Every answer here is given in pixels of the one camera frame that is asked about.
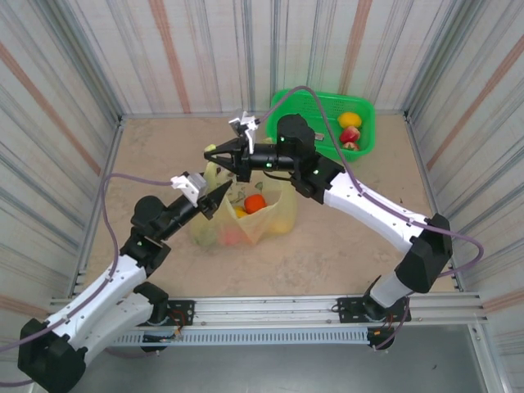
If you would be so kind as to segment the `red orange fake fruit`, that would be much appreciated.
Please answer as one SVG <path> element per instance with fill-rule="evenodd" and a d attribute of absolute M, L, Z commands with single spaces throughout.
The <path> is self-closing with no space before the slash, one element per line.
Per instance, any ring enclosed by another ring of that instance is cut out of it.
<path fill-rule="evenodd" d="M 234 228 L 225 228 L 218 235 L 218 241 L 223 246 L 234 246 L 243 240 L 242 232 Z"/>

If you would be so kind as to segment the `orange red fake tomato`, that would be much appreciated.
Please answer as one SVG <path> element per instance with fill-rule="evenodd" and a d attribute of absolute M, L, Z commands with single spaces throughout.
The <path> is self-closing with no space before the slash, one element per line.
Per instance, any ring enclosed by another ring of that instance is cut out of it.
<path fill-rule="evenodd" d="M 247 214 L 251 215 L 255 212 L 262 210 L 267 206 L 267 203 L 264 197 L 261 194 L 254 194 L 248 196 L 244 200 L 244 210 Z"/>

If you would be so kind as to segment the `yellow plastic bag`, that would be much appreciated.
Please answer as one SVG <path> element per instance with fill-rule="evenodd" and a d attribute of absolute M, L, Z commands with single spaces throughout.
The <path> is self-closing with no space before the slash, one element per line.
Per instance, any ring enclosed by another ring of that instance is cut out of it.
<path fill-rule="evenodd" d="M 227 181 L 231 181 L 232 185 L 212 219 L 198 215 L 190 223 L 190 234 L 197 245 L 221 245 L 218 235 L 225 228 L 234 228 L 242 232 L 243 240 L 238 244 L 254 245 L 265 237 L 274 236 L 268 232 L 269 225 L 274 220 L 293 220 L 295 225 L 297 194 L 290 183 L 269 178 L 258 171 L 252 173 L 248 183 L 242 183 L 237 181 L 234 174 L 212 162 L 206 165 L 203 177 L 211 191 Z M 239 219 L 234 207 L 240 206 L 244 209 L 244 200 L 254 194 L 261 194 L 267 206 Z"/>

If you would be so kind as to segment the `green plastic basket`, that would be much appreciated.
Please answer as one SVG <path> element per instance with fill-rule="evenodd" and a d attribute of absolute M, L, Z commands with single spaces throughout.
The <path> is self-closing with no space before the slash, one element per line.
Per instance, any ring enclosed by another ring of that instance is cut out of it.
<path fill-rule="evenodd" d="M 357 141 L 359 149 L 351 151 L 343 149 L 344 157 L 348 161 L 358 160 L 367 155 L 375 146 L 376 114 L 373 105 L 361 97 L 343 96 L 334 93 L 318 92 L 317 96 L 326 112 L 329 124 L 338 138 L 343 128 L 337 118 L 345 112 L 352 112 L 359 116 L 362 124 L 359 128 L 360 138 Z M 293 93 L 277 110 L 266 120 L 266 133 L 269 138 L 277 138 L 277 123 L 285 115 L 301 115 L 308 126 L 323 138 L 315 142 L 316 151 L 322 155 L 338 160 L 340 157 L 329 136 L 327 127 L 320 114 L 313 97 L 305 90 Z"/>

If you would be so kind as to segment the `yellow orange fake mango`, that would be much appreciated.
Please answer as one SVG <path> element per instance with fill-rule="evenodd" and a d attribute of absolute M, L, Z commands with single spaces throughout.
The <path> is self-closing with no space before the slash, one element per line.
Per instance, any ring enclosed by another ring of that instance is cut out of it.
<path fill-rule="evenodd" d="M 343 129 L 348 127 L 355 127 L 358 129 L 362 125 L 361 117 L 357 113 L 349 111 L 340 114 L 337 118 L 337 122 Z"/>

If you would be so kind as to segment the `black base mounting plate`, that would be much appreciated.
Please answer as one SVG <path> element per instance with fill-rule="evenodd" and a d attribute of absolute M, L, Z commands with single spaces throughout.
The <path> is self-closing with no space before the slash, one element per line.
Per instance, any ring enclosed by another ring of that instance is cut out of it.
<path fill-rule="evenodd" d="M 332 307 L 340 323 L 397 323 L 403 317 L 411 320 L 411 314 L 404 314 L 407 298 L 397 300 L 393 306 L 384 308 L 369 296 L 340 297 Z"/>
<path fill-rule="evenodd" d="M 167 300 L 166 316 L 159 322 L 151 320 L 143 323 L 143 326 L 152 327 L 180 327 L 193 325 L 196 302 L 194 300 Z"/>

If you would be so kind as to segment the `grey metal panel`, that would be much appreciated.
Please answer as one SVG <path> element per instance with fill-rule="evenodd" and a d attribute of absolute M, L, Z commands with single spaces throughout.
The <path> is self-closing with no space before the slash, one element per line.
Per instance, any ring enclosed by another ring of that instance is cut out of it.
<path fill-rule="evenodd" d="M 403 327 L 360 345 L 198 346 L 103 354 L 71 393 L 486 393 L 465 327 Z"/>

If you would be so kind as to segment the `aluminium mounting rail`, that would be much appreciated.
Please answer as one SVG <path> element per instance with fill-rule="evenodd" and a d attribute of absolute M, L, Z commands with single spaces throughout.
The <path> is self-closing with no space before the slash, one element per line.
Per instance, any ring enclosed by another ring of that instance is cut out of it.
<path fill-rule="evenodd" d="M 400 322 L 426 325 L 467 325 L 486 323 L 486 312 L 479 295 L 465 292 L 434 292 L 411 296 L 407 309 L 411 320 L 405 317 L 397 323 L 340 323 L 332 307 L 340 297 L 354 296 L 262 296 L 262 297 L 200 297 L 194 300 L 193 327 L 205 328 L 290 328 L 320 327 L 328 324 L 394 327 Z M 79 303 L 74 299 L 50 317 L 50 323 L 64 318 L 63 327 L 73 333 L 90 332 L 95 326 L 114 318 L 129 325 L 136 320 L 142 326 L 146 321 L 159 322 L 167 313 L 167 299 L 151 303 L 145 296 L 131 294 L 123 300 L 102 303 L 93 301 L 75 313 Z"/>

